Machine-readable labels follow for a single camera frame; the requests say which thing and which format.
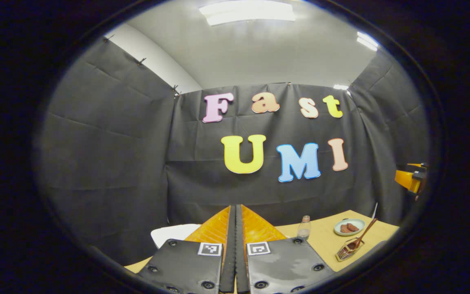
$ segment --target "pink letter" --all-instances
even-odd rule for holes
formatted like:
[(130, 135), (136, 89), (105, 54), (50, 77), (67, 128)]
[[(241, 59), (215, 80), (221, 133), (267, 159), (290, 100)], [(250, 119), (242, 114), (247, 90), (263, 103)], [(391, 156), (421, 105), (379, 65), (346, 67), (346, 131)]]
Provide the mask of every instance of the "pink letter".
[(328, 144), (331, 146), (333, 150), (333, 158), (335, 159), (335, 164), (333, 165), (334, 171), (343, 171), (347, 169), (347, 162), (344, 158), (344, 151), (342, 149), (342, 144), (344, 140), (338, 139), (331, 139), (328, 141)]
[(206, 116), (203, 118), (204, 123), (215, 123), (216, 121), (222, 120), (222, 115), (219, 114), (219, 110), (222, 113), (228, 111), (228, 101), (233, 101), (232, 93), (224, 93), (217, 95), (209, 95), (204, 97), (206, 101)]

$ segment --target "white wall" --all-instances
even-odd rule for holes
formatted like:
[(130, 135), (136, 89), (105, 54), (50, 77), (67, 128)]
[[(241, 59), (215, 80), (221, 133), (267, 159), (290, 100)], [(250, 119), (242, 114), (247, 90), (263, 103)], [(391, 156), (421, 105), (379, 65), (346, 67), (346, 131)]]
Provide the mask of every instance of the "white wall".
[(201, 90), (202, 87), (171, 56), (154, 41), (146, 37), (129, 24), (122, 24), (105, 34), (106, 38), (114, 35), (110, 41), (128, 52), (137, 60), (142, 60), (155, 74), (170, 86), (179, 85), (177, 91), (188, 93)]

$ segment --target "food on plate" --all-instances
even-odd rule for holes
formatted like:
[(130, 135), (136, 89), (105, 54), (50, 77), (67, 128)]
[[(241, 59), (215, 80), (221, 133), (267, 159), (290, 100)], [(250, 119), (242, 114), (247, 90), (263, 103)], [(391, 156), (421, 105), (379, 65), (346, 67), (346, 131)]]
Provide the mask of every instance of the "food on plate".
[(347, 228), (347, 225), (341, 225), (340, 226), (340, 231), (342, 233), (353, 233), (353, 231), (350, 231), (348, 228)]
[(352, 223), (347, 223), (347, 229), (351, 232), (356, 232), (358, 231), (358, 228), (355, 227)]

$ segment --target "plate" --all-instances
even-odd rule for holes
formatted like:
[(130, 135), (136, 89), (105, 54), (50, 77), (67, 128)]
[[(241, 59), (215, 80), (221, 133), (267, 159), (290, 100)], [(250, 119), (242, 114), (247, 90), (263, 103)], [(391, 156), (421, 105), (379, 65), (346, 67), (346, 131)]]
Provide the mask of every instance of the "plate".
[[(350, 223), (352, 225), (354, 225), (355, 227), (358, 228), (358, 231), (356, 232), (352, 232), (352, 233), (342, 233), (340, 231), (340, 226), (341, 225), (345, 225), (347, 223)], [(336, 225), (335, 225), (335, 233), (339, 234), (340, 236), (351, 236), (351, 235), (354, 235), (354, 234), (358, 234), (360, 233), (364, 227), (366, 225), (366, 222), (364, 222), (363, 220), (359, 220), (359, 219), (345, 219), (345, 220), (342, 220), (342, 221), (339, 221)]]

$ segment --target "fluorescent light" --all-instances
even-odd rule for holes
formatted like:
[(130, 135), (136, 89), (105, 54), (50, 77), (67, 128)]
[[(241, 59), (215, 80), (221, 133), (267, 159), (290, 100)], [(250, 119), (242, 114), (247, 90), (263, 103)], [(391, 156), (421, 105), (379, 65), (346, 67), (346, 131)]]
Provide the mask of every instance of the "fluorescent light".
[(249, 19), (289, 20), (294, 22), (291, 4), (269, 0), (236, 0), (199, 8), (210, 26)]
[(365, 41), (368, 41), (369, 43), (371, 43), (371, 45), (375, 46), (375, 47), (378, 47), (378, 43), (375, 42), (375, 40), (373, 40), (372, 37), (369, 37), (368, 35), (366, 35), (365, 33), (361, 33), (361, 32), (357, 32), (357, 35), (358, 37), (361, 37), (362, 39), (364, 39)]
[(369, 43), (368, 41), (365, 41), (365, 40), (362, 39), (361, 37), (358, 37), (358, 38), (357, 38), (357, 41), (358, 41), (358, 43), (360, 43), (360, 44), (366, 46), (367, 48), (369, 48), (369, 49), (371, 49), (371, 50), (373, 50), (373, 51), (378, 50), (375, 45)]
[(339, 89), (339, 90), (347, 90), (348, 86), (343, 86), (343, 85), (334, 85), (333, 89)]

